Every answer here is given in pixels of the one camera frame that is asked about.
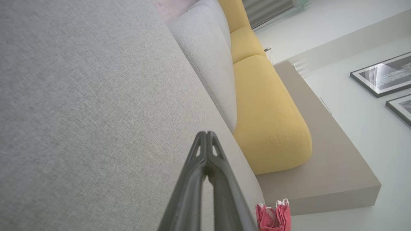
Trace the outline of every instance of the pink cloth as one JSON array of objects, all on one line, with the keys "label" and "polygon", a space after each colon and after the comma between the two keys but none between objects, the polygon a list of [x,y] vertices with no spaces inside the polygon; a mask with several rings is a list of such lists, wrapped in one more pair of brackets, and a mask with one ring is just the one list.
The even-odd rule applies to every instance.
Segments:
[{"label": "pink cloth", "polygon": [[287,199],[277,201],[276,209],[256,205],[257,224],[260,231],[291,231],[291,213]]}]

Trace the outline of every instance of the upholstery fabric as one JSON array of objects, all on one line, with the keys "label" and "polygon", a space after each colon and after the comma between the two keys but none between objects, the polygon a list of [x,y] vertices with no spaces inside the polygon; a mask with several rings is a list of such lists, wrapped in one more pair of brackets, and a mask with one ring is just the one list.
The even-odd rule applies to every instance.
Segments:
[{"label": "upholstery fabric", "polygon": [[154,231],[201,130],[264,203],[151,0],[5,1],[0,31],[0,230]]},{"label": "upholstery fabric", "polygon": [[187,12],[198,0],[152,0],[164,22],[169,23]]},{"label": "upholstery fabric", "polygon": [[204,5],[193,7],[168,27],[233,132],[237,103],[232,58],[212,10]]},{"label": "upholstery fabric", "polygon": [[192,6],[191,8],[196,7],[196,6],[207,6],[211,9],[218,23],[218,26],[223,32],[224,37],[226,38],[227,44],[231,50],[230,29],[227,23],[226,15],[224,14],[224,11],[221,8],[219,2],[217,0],[200,0],[196,4],[194,4],[194,6]]},{"label": "upholstery fabric", "polygon": [[242,28],[247,27],[251,29],[250,22],[248,21],[247,13],[245,12],[244,5],[241,0],[218,0],[221,8],[226,15],[230,33]]},{"label": "upholstery fabric", "polygon": [[242,27],[232,32],[231,44],[233,64],[253,55],[266,55],[257,36],[249,27]]},{"label": "upholstery fabric", "polygon": [[290,169],[312,153],[308,127],[270,61],[254,55],[234,64],[234,137],[254,174]]}]

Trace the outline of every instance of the framed picture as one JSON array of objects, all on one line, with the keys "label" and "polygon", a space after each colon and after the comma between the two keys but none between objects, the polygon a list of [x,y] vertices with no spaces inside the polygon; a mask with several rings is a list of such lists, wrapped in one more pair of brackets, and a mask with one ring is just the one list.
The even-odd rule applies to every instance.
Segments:
[{"label": "framed picture", "polygon": [[387,101],[386,106],[411,126],[411,94]]},{"label": "framed picture", "polygon": [[375,97],[411,88],[411,52],[350,73]]}]

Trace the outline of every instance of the beige platform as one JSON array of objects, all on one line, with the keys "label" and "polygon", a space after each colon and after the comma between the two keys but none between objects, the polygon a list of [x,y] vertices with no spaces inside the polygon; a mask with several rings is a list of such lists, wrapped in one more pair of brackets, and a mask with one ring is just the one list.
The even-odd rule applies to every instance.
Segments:
[{"label": "beige platform", "polygon": [[372,206],[381,183],[289,62],[274,66],[312,136],[312,158],[294,169],[257,175],[267,206],[288,198],[301,215]]}]

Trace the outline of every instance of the yellow cushion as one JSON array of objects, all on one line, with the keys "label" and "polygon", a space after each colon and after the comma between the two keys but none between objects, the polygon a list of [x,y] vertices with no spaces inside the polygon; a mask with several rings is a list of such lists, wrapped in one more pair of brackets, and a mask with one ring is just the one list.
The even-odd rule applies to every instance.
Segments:
[{"label": "yellow cushion", "polygon": [[266,55],[253,30],[242,27],[231,33],[231,56],[233,57],[233,63],[253,55]]},{"label": "yellow cushion", "polygon": [[254,174],[305,163],[311,157],[311,135],[270,61],[254,55],[233,67],[237,95],[234,137]]},{"label": "yellow cushion", "polygon": [[224,14],[226,15],[227,22],[229,23],[230,33],[242,27],[251,29],[247,13],[245,13],[244,5],[242,4],[241,0],[218,1],[221,5],[221,8],[223,8]]}]

